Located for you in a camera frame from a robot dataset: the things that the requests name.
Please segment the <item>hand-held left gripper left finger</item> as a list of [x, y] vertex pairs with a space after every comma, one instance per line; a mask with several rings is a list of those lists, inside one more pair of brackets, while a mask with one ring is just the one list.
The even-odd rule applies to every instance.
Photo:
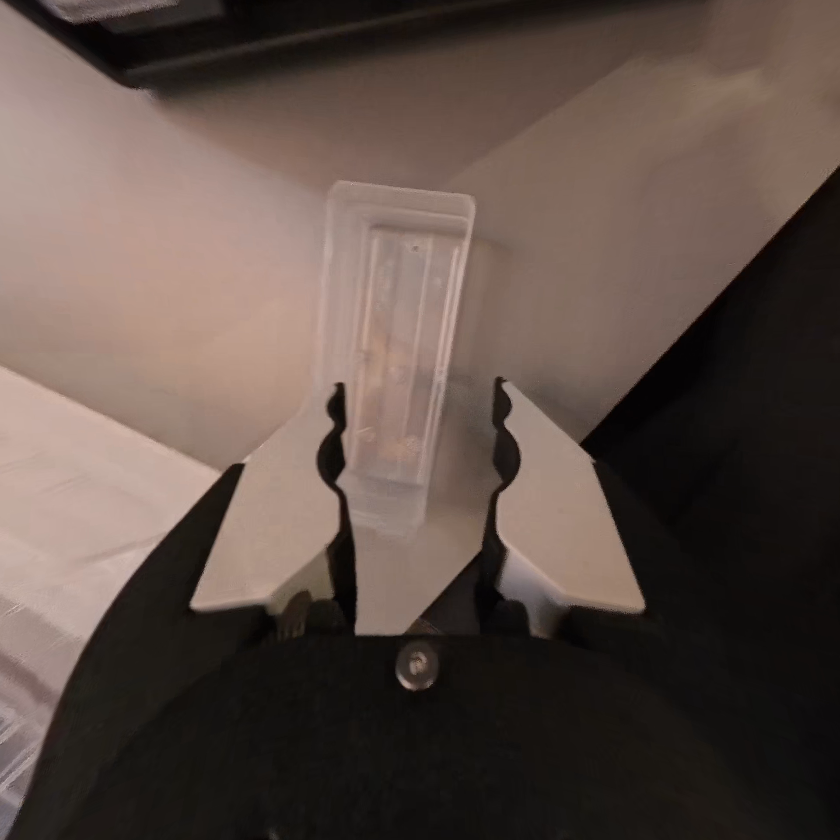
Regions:
[[339, 485], [346, 423], [344, 384], [327, 384], [246, 458], [192, 596], [195, 612], [257, 606], [280, 635], [319, 623], [354, 632], [354, 536]]

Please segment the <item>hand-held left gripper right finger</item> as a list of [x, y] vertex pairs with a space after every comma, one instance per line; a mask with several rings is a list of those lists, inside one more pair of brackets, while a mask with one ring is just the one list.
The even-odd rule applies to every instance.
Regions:
[[576, 608], [646, 610], [594, 460], [508, 380], [494, 384], [492, 465], [498, 476], [478, 554], [478, 620], [512, 614], [552, 636]]

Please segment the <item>clear plastic storage bin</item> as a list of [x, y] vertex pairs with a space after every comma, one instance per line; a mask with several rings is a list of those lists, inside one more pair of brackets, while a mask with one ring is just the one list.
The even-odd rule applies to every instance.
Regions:
[[1, 370], [2, 836], [82, 649], [217, 471]]

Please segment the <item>clear plastic drawer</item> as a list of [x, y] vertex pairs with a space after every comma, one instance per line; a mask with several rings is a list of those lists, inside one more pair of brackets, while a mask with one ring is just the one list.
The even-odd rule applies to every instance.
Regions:
[[463, 193], [329, 191], [315, 377], [343, 385], [342, 488], [368, 529], [425, 519], [475, 217]]

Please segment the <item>black drawer cabinet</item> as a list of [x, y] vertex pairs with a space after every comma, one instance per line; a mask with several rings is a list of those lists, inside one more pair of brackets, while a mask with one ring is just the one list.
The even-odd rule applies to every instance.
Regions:
[[126, 89], [309, 63], [536, 24], [590, 23], [707, 2], [645, 1], [5, 1], [83, 64]]

